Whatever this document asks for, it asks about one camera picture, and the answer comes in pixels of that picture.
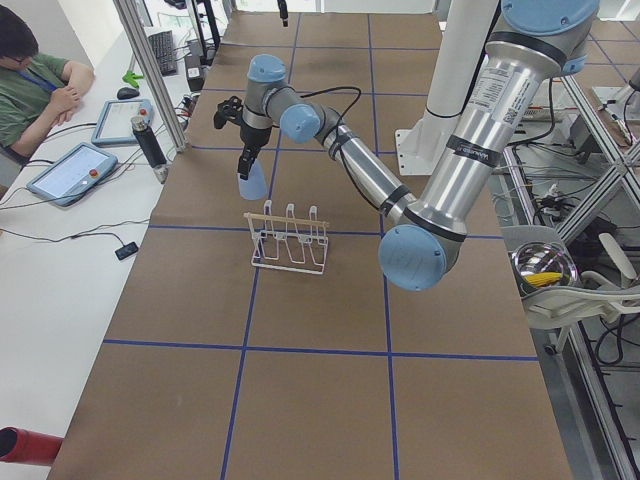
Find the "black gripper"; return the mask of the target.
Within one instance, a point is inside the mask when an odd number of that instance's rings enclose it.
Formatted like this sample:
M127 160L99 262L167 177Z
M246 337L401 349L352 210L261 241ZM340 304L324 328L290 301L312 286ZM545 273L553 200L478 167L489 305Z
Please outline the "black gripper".
M240 138L244 148L238 160L237 173L241 180L248 180L251 169L261 148L268 144L273 121L268 116L254 112L243 112L241 116Z

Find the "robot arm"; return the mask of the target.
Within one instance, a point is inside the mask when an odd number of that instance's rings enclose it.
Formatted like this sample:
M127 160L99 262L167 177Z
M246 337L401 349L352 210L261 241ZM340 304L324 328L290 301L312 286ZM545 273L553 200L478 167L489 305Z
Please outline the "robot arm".
M257 157L273 127L318 141L393 228L379 247L389 281L409 291L436 285L454 266L466 219L542 84L579 72L595 1L455 1L424 115L397 134L398 165L427 175L414 195L334 110L300 96L283 61L255 56L238 120L238 179L261 177Z

